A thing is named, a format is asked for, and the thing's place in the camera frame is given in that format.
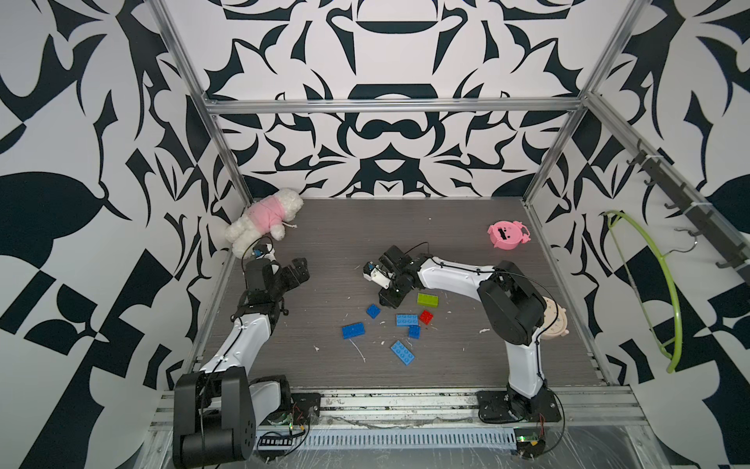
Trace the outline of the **small dark blue lego brick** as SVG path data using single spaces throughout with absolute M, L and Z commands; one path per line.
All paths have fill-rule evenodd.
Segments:
M 367 313 L 367 316 L 369 316 L 369 318 L 376 319 L 380 315 L 381 309 L 378 306 L 372 304 L 365 310 L 365 313 Z

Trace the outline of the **green lego brick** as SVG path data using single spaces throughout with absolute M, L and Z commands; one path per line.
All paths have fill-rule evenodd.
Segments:
M 437 308 L 439 306 L 439 296 L 426 293 L 419 293 L 417 304 L 425 308 Z

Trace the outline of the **red lego brick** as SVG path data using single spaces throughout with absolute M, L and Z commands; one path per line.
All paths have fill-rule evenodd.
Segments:
M 420 322 L 422 322 L 422 324 L 425 324 L 425 326 L 429 326 L 433 318 L 434 318 L 434 315 L 430 313 L 429 311 L 423 311 L 422 314 L 418 317 Z

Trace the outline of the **light blue long lego brick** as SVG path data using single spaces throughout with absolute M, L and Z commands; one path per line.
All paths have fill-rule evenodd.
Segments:
M 410 365 L 415 359 L 413 353 L 398 340 L 391 346 L 391 351 L 404 365 Z

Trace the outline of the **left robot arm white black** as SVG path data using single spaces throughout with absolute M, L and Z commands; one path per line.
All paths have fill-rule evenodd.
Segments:
M 232 331 L 199 371 L 181 376 L 174 388 L 173 451 L 176 468 L 205 468 L 244 461 L 255 448 L 257 428 L 268 416 L 291 410 L 285 376 L 248 380 L 279 317 L 284 295 L 310 279 L 308 260 L 282 267 L 275 260 L 250 262 L 245 290 L 232 316 Z

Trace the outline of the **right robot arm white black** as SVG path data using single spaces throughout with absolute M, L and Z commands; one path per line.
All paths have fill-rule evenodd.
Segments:
M 540 359 L 545 298 L 531 279 L 510 261 L 473 266 L 446 261 L 429 253 L 414 257 L 391 246 L 362 269 L 363 277 L 380 286 L 381 305 L 396 309 L 414 290 L 455 293 L 482 304 L 491 329 L 505 342 L 509 362 L 508 392 L 523 404 L 542 395 L 546 378 Z

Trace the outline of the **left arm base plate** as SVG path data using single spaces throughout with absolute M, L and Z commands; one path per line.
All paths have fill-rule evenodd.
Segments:
M 320 417 L 322 394 L 292 393 L 288 402 L 283 402 L 276 412 L 270 414 L 263 425 L 307 426 Z

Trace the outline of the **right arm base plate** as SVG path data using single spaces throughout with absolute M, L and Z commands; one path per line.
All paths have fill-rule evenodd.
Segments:
M 555 393 L 543 386 L 531 398 L 510 387 L 503 391 L 482 390 L 476 392 L 479 418 L 487 424 L 510 424 L 522 422 L 560 422 L 562 407 Z

